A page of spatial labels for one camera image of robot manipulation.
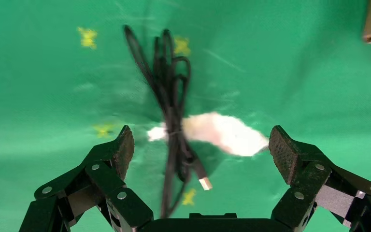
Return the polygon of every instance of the green fabric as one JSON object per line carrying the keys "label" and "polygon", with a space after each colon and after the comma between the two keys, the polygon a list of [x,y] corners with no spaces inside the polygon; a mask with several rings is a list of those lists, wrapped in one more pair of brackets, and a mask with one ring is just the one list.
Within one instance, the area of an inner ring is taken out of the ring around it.
{"label": "green fabric", "polygon": [[[188,39],[189,51],[178,43],[193,68],[188,114],[218,111],[266,135],[280,124],[371,180],[366,9],[365,0],[0,1],[0,231],[17,231],[35,189],[124,124],[136,140],[126,183],[158,218],[167,150],[145,132],[161,112],[128,52],[124,24],[149,55],[165,28]],[[79,28],[96,32],[93,43]],[[193,146],[214,188],[204,192],[194,178],[187,189],[195,190],[194,205],[180,205],[173,217],[269,218],[287,189],[269,152],[238,158]],[[306,231],[328,229],[347,231],[318,209]],[[111,229],[94,208],[72,230]]]}

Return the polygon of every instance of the black cable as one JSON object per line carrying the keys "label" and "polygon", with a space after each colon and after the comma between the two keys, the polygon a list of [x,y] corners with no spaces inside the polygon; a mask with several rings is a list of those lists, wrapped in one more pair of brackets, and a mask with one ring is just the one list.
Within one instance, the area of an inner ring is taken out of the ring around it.
{"label": "black cable", "polygon": [[[134,61],[152,89],[165,118],[169,151],[160,216],[161,218],[169,218],[190,181],[190,167],[197,173],[204,189],[211,189],[207,174],[197,154],[188,144],[182,130],[185,98],[191,78],[191,64],[187,57],[174,57],[172,37],[170,31],[166,29],[163,31],[161,39],[156,37],[154,40],[153,70],[150,70],[134,32],[126,25],[124,26],[124,33]],[[176,74],[176,67],[180,62],[185,64],[186,75]],[[180,82],[182,83],[181,92],[178,89]],[[183,184],[173,206],[170,207],[172,181],[176,173]]]}

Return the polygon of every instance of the yellow marker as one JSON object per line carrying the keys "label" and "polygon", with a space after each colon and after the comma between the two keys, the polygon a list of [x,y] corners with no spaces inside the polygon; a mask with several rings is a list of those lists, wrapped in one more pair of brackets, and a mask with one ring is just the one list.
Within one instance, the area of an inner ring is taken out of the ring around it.
{"label": "yellow marker", "polygon": [[184,200],[183,205],[194,205],[193,198],[196,195],[197,191],[195,189],[191,189],[188,193],[184,193]]}
{"label": "yellow marker", "polygon": [[183,53],[184,56],[189,56],[191,54],[191,50],[188,48],[188,43],[190,40],[188,38],[182,38],[179,36],[174,37],[175,49],[174,53],[176,55]]}
{"label": "yellow marker", "polygon": [[109,134],[112,132],[111,129],[113,125],[106,124],[102,126],[94,126],[95,130],[97,130],[97,137],[99,138],[108,138]]}
{"label": "yellow marker", "polygon": [[90,47],[91,49],[96,49],[96,44],[94,39],[97,36],[97,32],[90,29],[83,29],[83,28],[77,28],[77,30],[82,35],[82,38],[80,39],[80,43],[83,47]]}

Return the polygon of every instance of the green screen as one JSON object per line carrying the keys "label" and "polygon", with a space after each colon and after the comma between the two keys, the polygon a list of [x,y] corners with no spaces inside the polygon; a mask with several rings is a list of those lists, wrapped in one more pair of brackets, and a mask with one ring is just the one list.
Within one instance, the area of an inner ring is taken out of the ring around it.
{"label": "green screen", "polygon": [[[0,0],[0,231],[19,230],[34,191],[77,166],[123,125],[136,148],[126,183],[158,218],[167,148],[146,131],[163,119],[123,35],[149,58],[170,29],[191,60],[186,114],[217,111],[269,136],[280,124],[335,164],[371,180],[371,45],[366,0]],[[234,157],[193,143],[211,191],[193,178],[173,217],[269,218],[288,186],[269,151]],[[96,208],[75,232],[111,231]],[[344,232],[318,208],[307,232]]]}

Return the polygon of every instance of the textured gripper pad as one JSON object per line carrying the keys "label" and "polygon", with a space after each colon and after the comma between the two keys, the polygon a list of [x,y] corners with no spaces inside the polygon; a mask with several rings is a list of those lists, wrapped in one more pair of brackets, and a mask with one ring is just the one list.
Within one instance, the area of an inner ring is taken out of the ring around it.
{"label": "textured gripper pad", "polygon": [[113,166],[116,168],[116,172],[120,179],[124,181],[128,165],[130,164],[131,159],[133,159],[134,154],[134,138],[130,128],[124,126],[116,140],[119,146],[113,155]]}
{"label": "textured gripper pad", "polygon": [[281,126],[276,125],[271,131],[269,149],[282,178],[291,185],[298,169],[300,154],[295,141]]}

